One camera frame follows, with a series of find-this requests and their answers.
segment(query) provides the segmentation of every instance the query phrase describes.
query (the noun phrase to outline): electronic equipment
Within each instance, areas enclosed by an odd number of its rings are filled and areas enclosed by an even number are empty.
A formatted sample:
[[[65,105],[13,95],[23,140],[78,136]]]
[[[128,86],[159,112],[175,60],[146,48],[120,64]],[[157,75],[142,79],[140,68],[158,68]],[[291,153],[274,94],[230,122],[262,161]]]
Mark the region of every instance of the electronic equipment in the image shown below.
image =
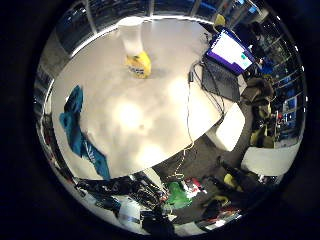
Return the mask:
[[[250,51],[227,28],[215,36],[203,57],[202,87],[234,102],[240,101],[237,76],[255,61]]]

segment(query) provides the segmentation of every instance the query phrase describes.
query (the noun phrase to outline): desk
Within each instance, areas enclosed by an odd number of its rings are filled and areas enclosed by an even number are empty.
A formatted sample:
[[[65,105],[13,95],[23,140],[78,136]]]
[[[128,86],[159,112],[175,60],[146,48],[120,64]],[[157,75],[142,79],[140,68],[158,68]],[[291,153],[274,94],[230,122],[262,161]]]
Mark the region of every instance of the desk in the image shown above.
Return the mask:
[[[58,145],[75,176],[101,179],[87,160],[71,152],[58,122],[76,85],[84,92],[80,127],[107,156],[112,178],[154,166],[191,143],[187,78],[191,64],[208,47],[205,32],[196,22],[145,22],[142,41],[152,61],[148,79],[134,78],[123,65],[125,52],[117,31],[96,39],[68,63],[54,83],[52,112]],[[190,86],[189,129],[196,140],[220,113],[199,84]],[[227,99],[224,103],[226,111],[233,104]]]

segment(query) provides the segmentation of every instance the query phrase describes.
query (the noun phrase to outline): cable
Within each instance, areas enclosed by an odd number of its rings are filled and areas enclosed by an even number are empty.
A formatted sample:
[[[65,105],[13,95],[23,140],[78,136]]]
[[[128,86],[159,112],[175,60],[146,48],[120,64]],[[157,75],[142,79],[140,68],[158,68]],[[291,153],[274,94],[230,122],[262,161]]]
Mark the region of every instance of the cable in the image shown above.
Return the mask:
[[[188,129],[188,135],[189,135],[191,144],[190,144],[189,146],[187,146],[186,148],[183,149],[183,155],[182,155],[182,158],[181,158],[180,163],[179,163],[179,165],[177,166],[176,170],[173,172],[172,175],[167,176],[167,178],[176,177],[178,180],[181,180],[181,179],[184,178],[184,174],[183,174],[183,173],[177,173],[177,172],[178,172],[178,170],[180,169],[182,163],[183,163],[184,160],[185,160],[186,151],[192,149],[193,146],[194,146],[194,141],[193,141],[193,139],[192,139],[192,137],[191,137],[190,127],[189,127],[189,116],[190,116],[189,102],[190,102],[190,93],[191,93],[190,79],[189,79],[189,81],[188,81],[188,90],[189,90],[189,91],[188,91],[188,100],[187,100],[187,129]]]
[[[212,77],[213,79],[213,82],[214,82],[214,86],[215,86],[215,89],[216,89],[216,92],[218,93],[218,96],[221,98],[221,102],[222,102],[222,106],[220,105],[220,103],[218,102],[218,100],[216,99],[215,95],[210,93],[206,88],[205,86],[202,86],[204,88],[204,93],[206,94],[206,97],[210,100],[210,102],[212,103],[213,106],[217,107],[219,112],[220,112],[220,119],[213,125],[213,126],[216,126],[216,125],[219,125],[223,119],[224,119],[224,116],[225,116],[225,105],[224,105],[224,100],[220,94],[220,91],[219,91],[219,88],[215,82],[215,78],[214,76],[212,75],[211,71],[208,69],[207,65],[203,62],[203,61],[197,61],[195,62],[194,64],[192,64],[191,66],[191,69],[190,69],[190,76],[191,78],[193,78],[194,76],[196,76],[196,79],[197,79],[197,82],[198,84],[201,86],[201,79],[199,77],[199,75],[197,74],[196,70],[195,70],[195,67],[196,66],[201,66],[201,67],[206,67],[210,76]]]

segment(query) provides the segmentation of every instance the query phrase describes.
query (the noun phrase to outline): person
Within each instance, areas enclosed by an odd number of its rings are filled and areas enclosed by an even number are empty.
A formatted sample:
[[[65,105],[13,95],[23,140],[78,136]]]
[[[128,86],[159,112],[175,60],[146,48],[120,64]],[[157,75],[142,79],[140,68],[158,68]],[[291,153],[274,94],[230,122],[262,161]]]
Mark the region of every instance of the person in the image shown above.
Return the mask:
[[[241,189],[239,191],[239,188],[233,188],[215,176],[208,177],[220,190],[219,195],[226,196],[229,199],[230,206],[239,208],[242,211],[250,209],[271,192],[272,187],[253,179],[241,169],[231,167],[225,161],[221,161],[221,158],[218,159],[218,164],[232,175]]]
[[[239,23],[234,29],[236,35],[241,40],[241,43],[251,49],[252,54],[256,58],[263,58],[265,53],[260,46],[260,42],[263,41],[264,37],[262,29],[258,22],[252,22],[250,24]]]

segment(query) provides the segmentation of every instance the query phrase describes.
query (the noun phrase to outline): computer monitor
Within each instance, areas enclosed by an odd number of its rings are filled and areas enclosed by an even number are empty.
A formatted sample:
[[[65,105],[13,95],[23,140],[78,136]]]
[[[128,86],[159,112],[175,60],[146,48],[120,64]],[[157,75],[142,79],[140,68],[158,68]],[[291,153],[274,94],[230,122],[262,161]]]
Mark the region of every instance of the computer monitor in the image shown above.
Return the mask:
[[[227,28],[221,30],[206,55],[235,75],[242,74],[255,61],[250,51]]]

